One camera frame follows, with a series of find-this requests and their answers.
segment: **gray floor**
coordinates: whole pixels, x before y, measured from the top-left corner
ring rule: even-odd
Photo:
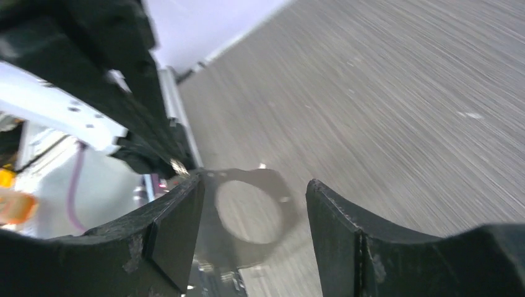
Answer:
[[[181,86],[207,168],[263,163],[291,190],[273,203],[226,184],[226,229],[255,254],[281,231],[279,203],[299,213],[269,257],[242,263],[251,297],[321,296],[311,178],[433,235],[525,222],[524,13],[517,0],[299,0]]]

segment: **cable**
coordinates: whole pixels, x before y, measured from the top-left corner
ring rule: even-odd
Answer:
[[[71,176],[71,182],[69,183],[69,189],[67,190],[66,207],[67,207],[67,216],[71,224],[75,226],[75,228],[77,228],[78,230],[85,232],[87,229],[80,222],[75,212],[75,199],[76,199],[77,188],[78,188],[79,180],[80,180],[80,172],[82,171],[82,167],[84,165],[85,149],[87,146],[83,144],[82,142],[77,142],[77,143],[79,145],[79,149],[77,151],[77,160],[73,167],[73,173],[71,174],[72,176]]]

